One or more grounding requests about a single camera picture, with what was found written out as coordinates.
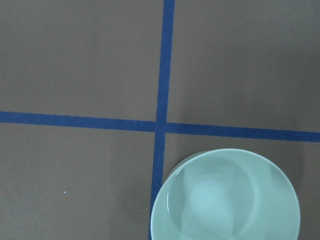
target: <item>light green bowl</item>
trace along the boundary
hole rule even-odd
[[[297,240],[300,208],[286,175],[240,149],[197,153],[160,189],[152,240]]]

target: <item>blue tape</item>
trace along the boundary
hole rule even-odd
[[[164,0],[162,17],[162,34],[160,50],[160,68],[158,82],[158,97],[154,135],[154,152],[152,168],[152,184],[150,199],[150,216],[156,196],[162,185],[164,154],[166,144],[166,124],[168,112],[168,97],[170,84],[171,50],[174,28],[175,1]]]
[[[314,143],[320,142],[320,132],[290,131],[233,126],[214,126],[168,122],[166,124],[166,132],[171,134],[190,134],[232,138],[285,140]]]
[[[154,132],[155,122],[0,111],[0,123]]]

